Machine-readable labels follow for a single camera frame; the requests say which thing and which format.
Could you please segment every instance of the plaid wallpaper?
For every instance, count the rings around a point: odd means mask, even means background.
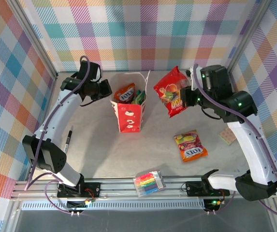
[[[277,0],[273,0],[233,71],[235,87],[249,92],[277,159]]]
[[[0,228],[16,180],[26,174],[22,146],[44,116],[53,78],[5,0],[0,0]]]
[[[81,55],[117,71],[225,64],[259,0],[20,2],[55,67],[74,72]]]

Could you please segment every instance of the red popcorn box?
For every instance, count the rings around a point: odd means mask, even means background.
[[[144,78],[140,72],[120,73],[113,76],[111,81],[109,81],[113,92],[110,97],[110,102],[117,116],[120,133],[141,131],[147,99],[147,82],[149,74],[150,71],[147,77]],[[134,93],[139,90],[146,92],[144,102],[141,105],[117,103],[116,99],[114,99],[114,93],[131,83],[135,83]]]

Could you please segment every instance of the marker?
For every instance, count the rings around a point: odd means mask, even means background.
[[[67,139],[66,139],[66,143],[65,143],[65,147],[64,147],[65,154],[67,153],[67,150],[69,149],[69,144],[70,144],[70,141],[71,141],[72,132],[73,132],[73,126],[71,127],[71,129],[69,131],[69,134],[67,135]]]

